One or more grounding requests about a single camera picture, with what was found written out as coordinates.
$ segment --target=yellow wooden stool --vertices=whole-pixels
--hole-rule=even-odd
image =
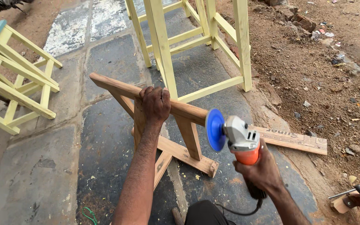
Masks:
[[[170,97],[180,102],[190,102],[236,84],[242,84],[244,91],[251,90],[251,47],[249,45],[247,1],[233,0],[234,22],[236,29],[234,29],[229,23],[227,23],[226,20],[220,16],[220,14],[216,12],[215,0],[206,0],[208,18],[205,14],[203,0],[195,0],[195,4],[198,13],[187,0],[181,0],[166,7],[162,6],[162,0],[144,0],[146,14],[137,16],[133,0],[126,0],[128,16],[129,19],[131,19],[133,22],[133,26],[136,31],[138,42],[140,43],[147,67],[151,67],[148,53],[153,52],[156,60],[156,67],[161,73],[165,86],[169,89]],[[164,13],[177,8],[184,8],[186,16],[189,17],[192,15],[197,23],[200,24],[200,27],[168,38]],[[146,46],[140,26],[140,22],[145,20],[148,21],[148,26],[151,33],[152,45],[149,46]],[[219,38],[217,34],[218,25],[230,36],[234,43],[237,44],[240,59],[238,59],[227,47],[224,41]],[[189,41],[172,49],[169,47],[171,44],[178,43],[198,34],[203,34],[203,37]],[[196,92],[178,97],[171,55],[194,48],[204,43],[210,44],[213,50],[220,47],[240,70],[241,74],[218,84],[214,84]]]
[[[27,61],[7,45],[7,41],[10,37],[21,41],[31,50],[41,55],[44,60],[34,64]],[[38,67],[45,64],[45,71],[38,69]],[[17,127],[19,124],[40,115],[48,119],[55,118],[56,113],[48,109],[50,91],[59,91],[57,82],[51,79],[54,65],[62,67],[62,64],[50,54],[44,52],[28,39],[7,26],[5,20],[0,21],[0,66],[18,74],[14,84],[0,74],[0,95],[11,100],[5,117],[0,117],[0,128],[12,135],[16,135],[20,131]],[[23,85],[24,78],[29,79],[31,82]],[[42,90],[41,101],[40,103],[37,103],[28,96],[39,90]],[[14,119],[18,104],[31,109],[33,112]]]

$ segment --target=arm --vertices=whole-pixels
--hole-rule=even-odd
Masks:
[[[260,139],[260,144],[257,162],[247,166],[234,161],[236,171],[241,173],[245,180],[253,182],[269,195],[284,225],[310,225],[284,186],[276,161],[263,139]]]
[[[147,224],[154,192],[155,155],[163,122],[170,112],[170,94],[165,88],[147,87],[141,90],[146,125],[133,156],[112,224]]]

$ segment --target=blue sanding disc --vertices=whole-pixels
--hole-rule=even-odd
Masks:
[[[215,151],[221,151],[226,143],[223,133],[224,118],[218,109],[209,110],[205,120],[205,131],[209,145]]]

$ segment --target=green rope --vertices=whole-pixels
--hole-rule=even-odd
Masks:
[[[84,214],[84,209],[88,209],[88,211],[90,211],[90,213],[91,213],[91,215],[94,217],[94,219],[92,219],[91,217],[88,217],[86,214]],[[93,211],[91,211],[91,210],[90,210],[89,208],[87,208],[87,207],[83,207],[83,209],[82,209],[82,213],[83,213],[83,216],[85,216],[85,217],[87,217],[87,218],[91,219],[91,221],[93,221],[93,222],[94,222],[94,225],[97,225],[98,221],[97,221],[97,219],[95,218],[95,214],[94,214],[94,212],[93,212]]]

